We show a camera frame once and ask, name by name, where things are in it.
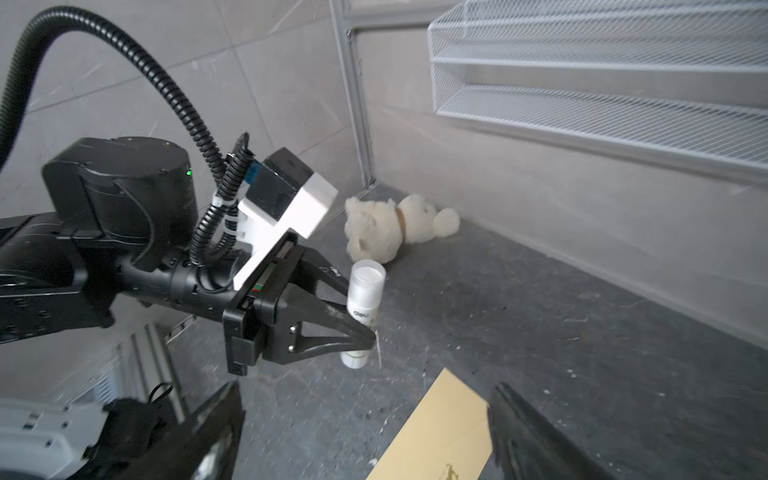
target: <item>glue stick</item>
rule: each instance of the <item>glue stick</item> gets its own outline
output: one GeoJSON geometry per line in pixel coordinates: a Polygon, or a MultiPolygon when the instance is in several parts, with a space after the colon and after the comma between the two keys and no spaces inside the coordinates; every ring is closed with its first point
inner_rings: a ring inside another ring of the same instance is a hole
{"type": "MultiPolygon", "coordinates": [[[[358,322],[374,329],[382,291],[386,280],[386,270],[373,260],[360,260],[352,265],[349,278],[349,291],[346,294],[346,311],[358,322]]],[[[358,369],[366,364],[370,350],[341,352],[341,361],[350,369],[358,369]]]]}

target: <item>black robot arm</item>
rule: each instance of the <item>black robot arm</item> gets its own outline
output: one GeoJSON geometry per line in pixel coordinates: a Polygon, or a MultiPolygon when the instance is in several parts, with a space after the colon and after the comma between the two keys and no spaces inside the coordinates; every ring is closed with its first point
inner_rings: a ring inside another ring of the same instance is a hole
{"type": "MultiPolygon", "coordinates": [[[[55,212],[0,220],[0,343],[110,326],[109,306],[122,292],[146,306],[159,304],[223,322],[227,363],[238,375],[259,356],[288,363],[372,348],[371,330],[343,306],[313,295],[319,281],[346,294],[346,281],[329,275],[337,270],[316,251],[300,246],[293,233],[279,239],[255,270],[243,270],[243,276],[252,272],[250,277],[238,290],[233,288],[233,275],[249,257],[233,250],[237,191],[253,162],[248,135],[240,136],[227,159],[222,157],[170,75],[105,18],[81,8],[54,7],[29,22],[16,46],[0,105],[0,170],[15,143],[45,52],[67,31],[107,42],[152,83],[207,162],[218,201],[197,219],[189,157],[176,144],[145,137],[76,141],[42,169],[55,212]],[[223,233],[211,245],[222,222],[223,233]],[[305,337],[304,322],[343,335],[305,337]]],[[[274,216],[293,201],[300,182],[292,175],[313,172],[286,149],[273,157],[265,160],[269,168],[261,169],[253,182],[257,187],[247,195],[274,216]]]]}
{"type": "MultiPolygon", "coordinates": [[[[269,158],[265,163],[272,170],[254,181],[262,187],[281,181],[269,158]]],[[[84,138],[49,161],[43,178],[56,212],[0,223],[0,342],[110,326],[109,306],[123,292],[147,306],[223,322],[227,363],[237,375],[259,356],[289,363],[372,348],[373,332],[345,306],[314,296],[321,281],[342,295],[348,285],[294,233],[239,290],[231,280],[246,252],[232,250],[210,267],[192,263],[197,206],[181,147],[153,138],[84,138]],[[342,335],[305,337],[305,322],[342,335]]]]}

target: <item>wire mesh shelf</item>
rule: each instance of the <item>wire mesh shelf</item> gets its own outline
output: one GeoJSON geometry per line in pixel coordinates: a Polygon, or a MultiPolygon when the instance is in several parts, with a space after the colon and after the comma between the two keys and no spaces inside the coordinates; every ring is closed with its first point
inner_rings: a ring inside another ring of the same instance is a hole
{"type": "Polygon", "coordinates": [[[440,115],[768,172],[762,108],[468,82],[473,65],[748,73],[768,81],[765,0],[465,0],[429,26],[428,38],[440,115]]]}
{"type": "Polygon", "coordinates": [[[437,113],[768,170],[768,111],[755,108],[469,85],[437,113]]]}

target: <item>teddy bear ear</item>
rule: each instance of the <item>teddy bear ear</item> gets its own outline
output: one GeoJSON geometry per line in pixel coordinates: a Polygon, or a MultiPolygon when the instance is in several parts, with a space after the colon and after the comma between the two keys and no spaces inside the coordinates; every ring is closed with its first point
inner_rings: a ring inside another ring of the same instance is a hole
{"type": "Polygon", "coordinates": [[[347,243],[346,252],[349,253],[349,255],[360,258],[361,256],[366,255],[366,247],[367,245],[364,240],[354,238],[347,243]]]}
{"type": "Polygon", "coordinates": [[[376,228],[376,218],[368,215],[368,214],[362,214],[363,221],[366,222],[366,226],[368,228],[376,228]]]}
{"type": "Polygon", "coordinates": [[[360,200],[358,200],[357,197],[347,198],[346,202],[344,202],[344,210],[349,213],[351,210],[357,208],[359,204],[360,200]]]}

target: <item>teddy bear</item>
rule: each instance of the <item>teddy bear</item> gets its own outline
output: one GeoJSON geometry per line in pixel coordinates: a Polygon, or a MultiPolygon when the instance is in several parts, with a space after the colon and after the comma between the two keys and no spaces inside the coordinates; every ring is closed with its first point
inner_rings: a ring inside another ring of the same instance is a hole
{"type": "Polygon", "coordinates": [[[458,231],[456,210],[439,212],[424,197],[412,194],[399,204],[347,199],[344,234],[346,251],[353,261],[392,261],[403,243],[422,243],[435,237],[447,237],[458,231]]]}

